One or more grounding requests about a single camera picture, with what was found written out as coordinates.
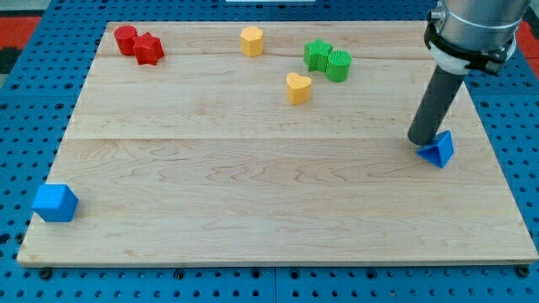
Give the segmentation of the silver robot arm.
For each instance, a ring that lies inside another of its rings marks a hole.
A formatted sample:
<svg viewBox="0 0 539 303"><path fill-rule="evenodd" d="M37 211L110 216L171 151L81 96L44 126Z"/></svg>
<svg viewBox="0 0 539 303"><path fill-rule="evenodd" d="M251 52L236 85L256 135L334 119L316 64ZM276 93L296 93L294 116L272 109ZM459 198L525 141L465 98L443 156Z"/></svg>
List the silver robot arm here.
<svg viewBox="0 0 539 303"><path fill-rule="evenodd" d="M455 75L495 75L513 56L515 33L530 0L439 0L427 15L424 42L438 67Z"/></svg>

